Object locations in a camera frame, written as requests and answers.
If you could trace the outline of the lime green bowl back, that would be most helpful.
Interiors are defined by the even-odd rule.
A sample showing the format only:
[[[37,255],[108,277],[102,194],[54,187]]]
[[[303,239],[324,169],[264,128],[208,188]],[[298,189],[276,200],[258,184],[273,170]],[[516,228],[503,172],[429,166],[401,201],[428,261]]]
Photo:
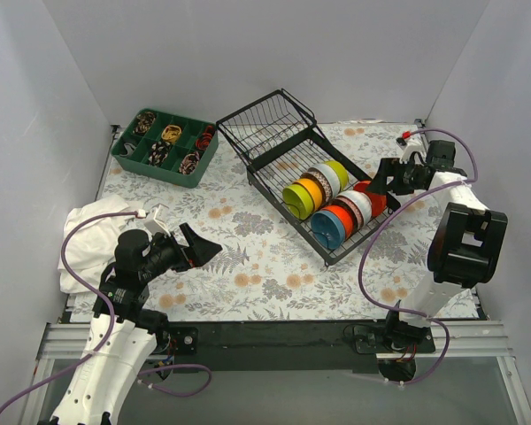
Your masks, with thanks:
[[[346,168],[340,162],[335,160],[326,161],[325,164],[330,166],[336,172],[341,190],[344,190],[349,183],[349,176]]]

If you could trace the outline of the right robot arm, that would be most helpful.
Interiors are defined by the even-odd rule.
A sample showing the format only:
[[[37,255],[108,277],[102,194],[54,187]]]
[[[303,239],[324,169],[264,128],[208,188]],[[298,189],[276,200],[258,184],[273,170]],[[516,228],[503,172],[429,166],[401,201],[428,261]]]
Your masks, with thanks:
[[[432,192],[443,216],[427,255],[428,273],[387,313],[383,323],[354,328],[357,349],[402,352],[430,339],[431,320],[452,298],[489,282],[501,252],[507,216],[475,196],[467,174],[455,166],[453,142],[434,140],[423,150],[405,145],[399,158],[384,158],[367,189],[386,195]]]

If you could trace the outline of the red orange bowl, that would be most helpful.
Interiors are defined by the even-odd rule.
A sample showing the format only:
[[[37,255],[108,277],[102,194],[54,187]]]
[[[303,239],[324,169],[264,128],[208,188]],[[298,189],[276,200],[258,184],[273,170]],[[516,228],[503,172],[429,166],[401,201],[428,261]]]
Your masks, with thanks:
[[[353,189],[368,196],[372,206],[372,217],[375,218],[384,212],[387,206],[387,197],[369,191],[368,186],[370,183],[370,181],[357,182]]]

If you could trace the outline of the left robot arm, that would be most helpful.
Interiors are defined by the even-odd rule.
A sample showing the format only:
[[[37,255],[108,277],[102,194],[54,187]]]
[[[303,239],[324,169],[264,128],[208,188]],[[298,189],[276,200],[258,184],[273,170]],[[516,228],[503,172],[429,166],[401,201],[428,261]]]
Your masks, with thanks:
[[[141,229],[122,233],[114,260],[103,271],[82,363],[74,370],[50,424],[115,424],[145,360],[173,342],[164,313],[144,304],[148,285],[167,271],[186,272],[206,265],[219,244],[180,226],[186,243],[171,234]]]

